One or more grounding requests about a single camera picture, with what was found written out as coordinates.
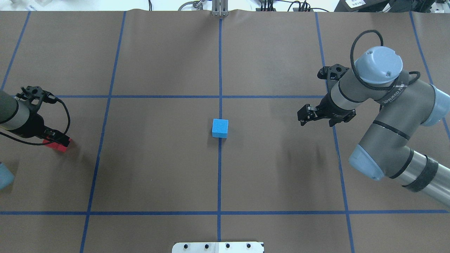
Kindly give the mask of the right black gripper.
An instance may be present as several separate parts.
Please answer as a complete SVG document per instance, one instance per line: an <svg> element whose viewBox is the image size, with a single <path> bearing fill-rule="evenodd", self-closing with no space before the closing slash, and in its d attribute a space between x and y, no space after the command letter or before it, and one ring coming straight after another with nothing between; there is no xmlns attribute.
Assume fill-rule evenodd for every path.
<svg viewBox="0 0 450 253"><path fill-rule="evenodd" d="M345 110L337 106L328 93L320 101L317 107L313 107L310 104L305 104L297 111L297 120L301 126L307 124L310 121L317 121L321 118L330 119L328 121L329 126L332 128L338 123L349 122L356 116L355 109Z"/></svg>

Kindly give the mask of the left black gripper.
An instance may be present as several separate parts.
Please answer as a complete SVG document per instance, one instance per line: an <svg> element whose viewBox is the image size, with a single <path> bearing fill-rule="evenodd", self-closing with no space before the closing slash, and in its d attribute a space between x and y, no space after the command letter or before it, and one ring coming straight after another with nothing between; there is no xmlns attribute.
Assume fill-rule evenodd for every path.
<svg viewBox="0 0 450 253"><path fill-rule="evenodd" d="M68 147L71 142L71 138L61 131L46 129L43 117L38 113L32 114L24 125L18 128L18 136L26 139L32 137L44 138L44 144L46 145L56 143L63 147Z"/></svg>

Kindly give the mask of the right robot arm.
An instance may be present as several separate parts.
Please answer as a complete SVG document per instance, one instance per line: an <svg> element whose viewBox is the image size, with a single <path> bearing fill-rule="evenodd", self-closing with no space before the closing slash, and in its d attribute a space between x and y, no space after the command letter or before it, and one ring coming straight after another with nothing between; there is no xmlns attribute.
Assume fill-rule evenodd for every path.
<svg viewBox="0 0 450 253"><path fill-rule="evenodd" d="M420 126L435 125L449 113L448 94L420 80L419 72L405 71L400 56L385 46L368 49L350 68L325 66L317 76L332 87L318 106L299 109L301 125L320 119L331 127L348 122L372 99L381 109L349 157L350 165L375 181L388 177L449 206L449 168L407 146Z"/></svg>

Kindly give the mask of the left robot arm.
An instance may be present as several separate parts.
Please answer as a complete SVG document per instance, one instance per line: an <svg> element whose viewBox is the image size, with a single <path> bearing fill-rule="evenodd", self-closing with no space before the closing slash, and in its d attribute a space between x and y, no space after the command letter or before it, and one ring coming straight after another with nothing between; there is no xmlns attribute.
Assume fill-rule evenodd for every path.
<svg viewBox="0 0 450 253"><path fill-rule="evenodd" d="M44 119L38 114L42 103L61 103L67 117L64 132L49 128ZM31 146L48 146L65 152L72 139L67 135L71 124L69 110L66 104L49 91L39 86L21 87L21 92L11 96L1 91L0 126L5 131L19 136L20 139L1 133L13 141Z"/></svg>

